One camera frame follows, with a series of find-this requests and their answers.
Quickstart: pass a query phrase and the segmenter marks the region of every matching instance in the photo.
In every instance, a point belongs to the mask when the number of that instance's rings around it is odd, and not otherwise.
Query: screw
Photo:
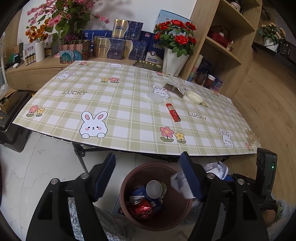
[[[241,179],[241,178],[240,178],[240,179],[237,180],[237,182],[238,182],[240,185],[242,185],[242,184],[244,184],[244,179]]]
[[[215,178],[215,174],[213,174],[213,173],[208,173],[207,174],[207,178],[209,178],[209,179],[214,179]]]
[[[50,183],[51,184],[57,184],[59,182],[59,179],[57,179],[57,178],[54,178],[54,179],[52,179],[51,181],[50,181]]]
[[[89,177],[89,174],[85,172],[85,173],[82,173],[82,174],[80,175],[80,177],[81,177],[82,179],[86,179],[86,178]]]

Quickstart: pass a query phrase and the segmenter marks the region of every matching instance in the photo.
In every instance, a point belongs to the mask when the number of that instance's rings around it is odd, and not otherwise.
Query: white vase
[[[171,49],[165,48],[163,59],[163,72],[172,76],[178,76],[186,63],[189,55],[181,55],[177,58],[177,53],[173,53]]]
[[[264,38],[264,46],[267,46],[267,48],[271,49],[274,52],[277,51],[277,48],[279,46],[279,44],[275,44],[275,43],[276,42],[272,41],[271,38],[267,38],[267,37]]]
[[[36,52],[36,62],[41,62],[42,60],[45,59],[43,41],[35,44],[35,52]]]

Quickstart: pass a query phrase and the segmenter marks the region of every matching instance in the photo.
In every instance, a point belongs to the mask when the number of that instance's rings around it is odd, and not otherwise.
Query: barcode
[[[155,202],[151,202],[150,204],[151,204],[152,207],[156,206]]]

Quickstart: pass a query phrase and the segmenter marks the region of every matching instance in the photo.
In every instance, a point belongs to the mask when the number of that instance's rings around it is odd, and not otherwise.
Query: brown trash can
[[[170,185],[171,176],[177,171],[168,164],[149,162],[133,169],[123,180],[120,188],[120,205],[125,216],[136,226],[149,231],[164,231],[177,226],[189,213],[192,199],[185,199]],[[136,220],[128,212],[125,199],[129,194],[151,180],[164,182],[167,192],[164,195],[164,208],[145,220]]]

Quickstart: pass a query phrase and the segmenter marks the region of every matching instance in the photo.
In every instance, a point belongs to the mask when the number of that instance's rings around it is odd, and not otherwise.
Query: red lighter
[[[168,103],[168,104],[166,104],[166,107],[170,111],[170,115],[172,116],[172,118],[174,119],[175,122],[181,121],[178,113],[176,112],[176,110],[174,109],[174,107],[172,106],[172,104],[169,104]]]

